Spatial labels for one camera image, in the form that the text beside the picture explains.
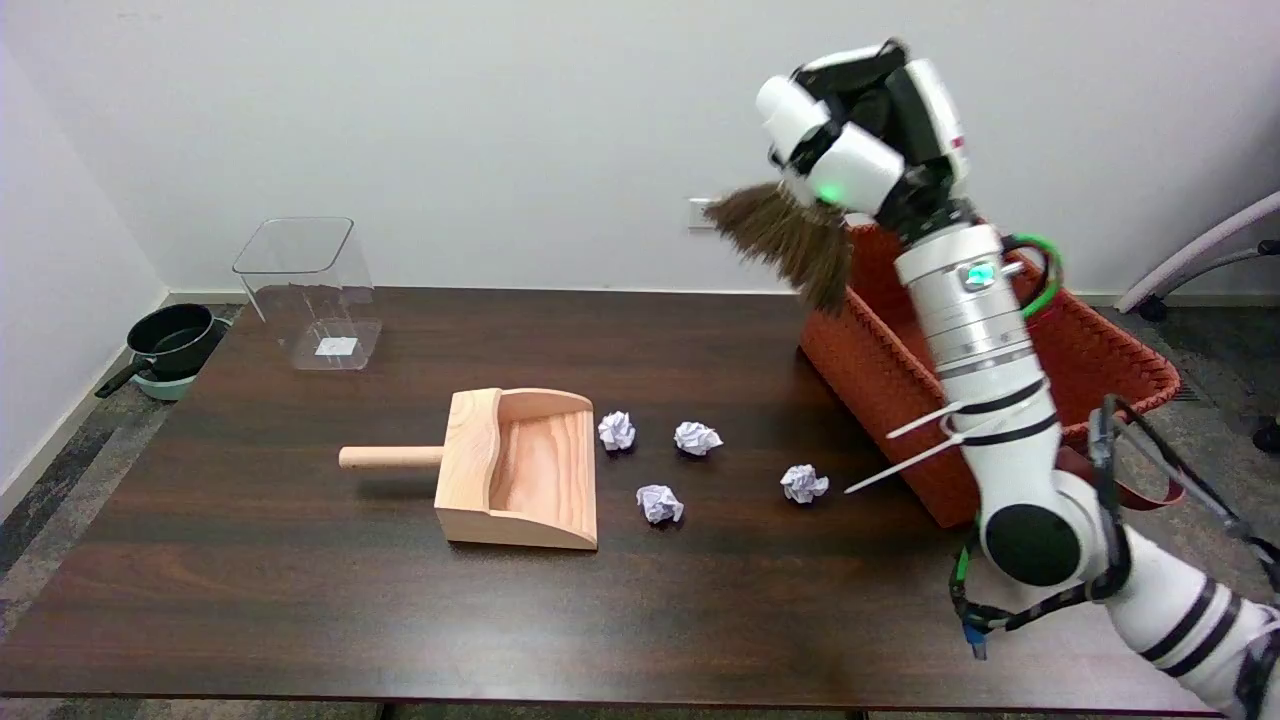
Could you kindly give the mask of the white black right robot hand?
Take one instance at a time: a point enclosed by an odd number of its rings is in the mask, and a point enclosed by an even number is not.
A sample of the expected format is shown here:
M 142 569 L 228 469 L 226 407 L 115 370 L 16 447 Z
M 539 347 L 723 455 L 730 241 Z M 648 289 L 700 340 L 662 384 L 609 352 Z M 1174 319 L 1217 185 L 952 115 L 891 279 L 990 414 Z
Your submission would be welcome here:
M 906 243 L 977 223 L 957 109 L 934 64 L 904 41 L 771 77 L 755 106 L 771 164 L 801 208 L 868 217 Z

